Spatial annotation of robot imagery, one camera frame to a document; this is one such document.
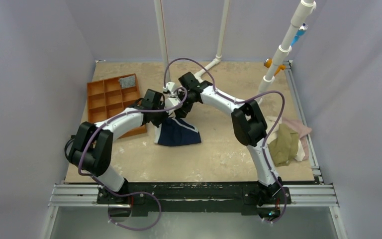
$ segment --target blue fabric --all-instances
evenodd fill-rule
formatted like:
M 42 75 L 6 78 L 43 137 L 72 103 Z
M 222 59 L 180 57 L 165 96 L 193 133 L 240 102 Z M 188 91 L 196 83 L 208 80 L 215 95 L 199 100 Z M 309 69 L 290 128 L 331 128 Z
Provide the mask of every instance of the blue fabric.
M 167 118 L 156 132 L 156 138 L 159 137 L 156 143 L 164 146 L 201 143 L 198 129 L 180 118 Z

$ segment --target gray cloth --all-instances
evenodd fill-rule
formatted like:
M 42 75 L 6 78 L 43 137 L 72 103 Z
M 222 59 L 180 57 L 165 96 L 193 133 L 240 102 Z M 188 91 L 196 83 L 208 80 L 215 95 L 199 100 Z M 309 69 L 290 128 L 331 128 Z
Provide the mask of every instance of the gray cloth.
M 135 86 L 135 76 L 127 76 L 123 78 L 119 78 L 119 82 L 121 83 L 121 88 L 128 88 Z

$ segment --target pvc pipe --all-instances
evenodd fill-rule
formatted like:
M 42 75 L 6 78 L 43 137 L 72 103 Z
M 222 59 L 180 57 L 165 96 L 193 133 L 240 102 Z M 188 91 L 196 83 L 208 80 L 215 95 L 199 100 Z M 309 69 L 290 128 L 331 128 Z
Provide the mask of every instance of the pvc pipe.
M 296 33 L 299 28 L 305 22 L 306 18 L 312 13 L 315 9 L 316 3 L 314 0 L 301 0 L 299 2 L 298 7 L 295 10 L 295 13 L 290 20 L 290 26 L 286 32 L 286 35 L 282 41 L 282 44 L 279 45 L 276 53 L 272 59 L 272 65 L 267 70 L 266 75 L 263 77 L 261 81 L 258 91 L 259 93 L 264 92 L 274 81 L 274 74 L 277 68 L 283 63 L 285 57 L 290 53 L 292 47 L 290 44 L 292 43 Z
M 228 19 L 229 5 L 230 5 L 230 0 L 225 0 L 223 2 L 222 22 L 220 23 L 219 41 L 217 43 L 216 57 L 208 65 L 205 66 L 207 70 L 210 70 L 210 68 L 219 64 L 219 62 L 221 61 L 222 46 L 223 46 L 223 39 L 225 36 L 226 20 Z M 194 74 L 194 77 L 201 83 L 203 82 L 201 76 L 204 73 L 205 73 L 205 70 L 201 69 Z
M 216 58 L 222 57 L 223 38 L 225 36 L 226 20 L 228 18 L 230 0 L 225 0 L 223 3 L 222 22 L 220 23 L 219 42 L 217 43 Z
M 169 60 L 168 60 L 168 46 L 166 44 L 165 21 L 163 19 L 162 0 L 154 0 L 154 8 L 156 11 L 157 29 L 159 31 L 160 50 L 162 51 L 162 59 L 163 59 L 164 66 L 166 68 L 169 64 Z M 171 81 L 171 74 L 169 72 L 169 69 L 166 73 L 166 79 L 167 79 L 167 82 Z

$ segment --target vertical white pole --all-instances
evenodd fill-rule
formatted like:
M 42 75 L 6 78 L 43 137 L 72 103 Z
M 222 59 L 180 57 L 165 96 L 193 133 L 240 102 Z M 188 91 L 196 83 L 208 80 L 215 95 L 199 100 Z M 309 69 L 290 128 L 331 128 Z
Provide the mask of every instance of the vertical white pole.
M 159 31 L 160 50 L 162 51 L 163 63 L 166 68 L 169 64 L 169 60 L 168 60 L 168 47 L 166 44 L 165 20 L 163 19 L 162 0 L 154 0 L 154 8 L 156 10 L 157 29 Z M 169 81 L 171 81 L 171 74 L 168 69 L 168 72 L 166 73 L 166 82 L 169 82 Z
M 216 58 L 222 57 L 223 38 L 225 36 L 226 20 L 228 18 L 230 0 L 225 0 L 223 3 L 222 22 L 220 24 L 219 42 L 217 44 Z

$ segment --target wooden compartment box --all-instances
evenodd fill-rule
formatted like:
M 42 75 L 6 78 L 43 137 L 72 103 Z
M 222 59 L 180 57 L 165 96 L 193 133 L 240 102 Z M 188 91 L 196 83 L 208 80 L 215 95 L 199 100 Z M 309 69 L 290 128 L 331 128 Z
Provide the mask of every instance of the wooden compartment box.
M 122 88 L 119 79 L 129 76 L 135 77 L 135 86 Z M 87 83 L 87 96 L 88 116 L 91 123 L 113 117 L 141 98 L 138 79 L 135 74 L 89 82 Z M 121 138 L 146 132 L 146 125 L 143 125 L 130 130 Z

